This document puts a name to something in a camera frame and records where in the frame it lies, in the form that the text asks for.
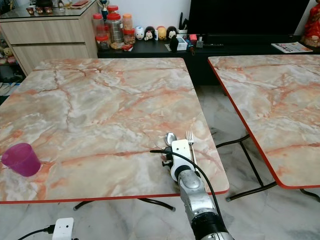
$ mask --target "plastic jar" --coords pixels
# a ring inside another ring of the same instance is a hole
[[[130,13],[123,14],[122,21],[124,30],[131,30],[133,28],[132,15]]]
[[[117,5],[109,5],[106,7],[109,14],[117,14],[118,13],[118,6]]]
[[[121,16],[118,13],[109,13],[106,16],[106,23],[109,27],[111,42],[112,43],[122,43],[124,41],[123,24],[121,21]]]
[[[108,35],[105,36],[96,36],[95,37],[96,46],[98,51],[108,51],[110,49],[110,39]]]
[[[105,23],[101,13],[93,14],[92,18],[93,31],[95,36],[105,36]]]
[[[135,36],[135,29],[132,28],[131,30],[123,30],[124,33],[124,43],[125,44],[135,44],[136,43],[136,36]]]

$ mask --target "black television screen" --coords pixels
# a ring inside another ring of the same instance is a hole
[[[188,33],[293,35],[309,0],[191,0]]]

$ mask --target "white power adapter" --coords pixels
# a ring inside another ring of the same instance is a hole
[[[73,217],[59,218],[55,222],[52,240],[72,240],[73,228],[74,228]]]

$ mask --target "white tile floor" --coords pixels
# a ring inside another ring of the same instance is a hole
[[[216,144],[246,134],[220,87],[196,90]],[[262,180],[272,182],[252,141],[248,139],[245,144]],[[275,186],[226,202],[226,196],[259,185],[238,144],[219,148],[219,154],[230,191],[217,198],[226,226],[236,240],[320,240],[320,203],[298,190]],[[319,189],[312,191],[320,194]],[[66,217],[74,218],[74,238],[79,240],[193,240],[180,198],[158,199],[175,206],[176,212],[136,199],[95,201],[78,211],[73,211],[75,203],[0,205],[0,240],[17,240]],[[51,237],[38,233],[26,239],[50,240]]]

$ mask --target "metal spoon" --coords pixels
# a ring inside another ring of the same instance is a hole
[[[176,140],[177,136],[173,132],[168,132],[164,137],[165,144],[167,144],[169,147],[171,147],[171,143]]]

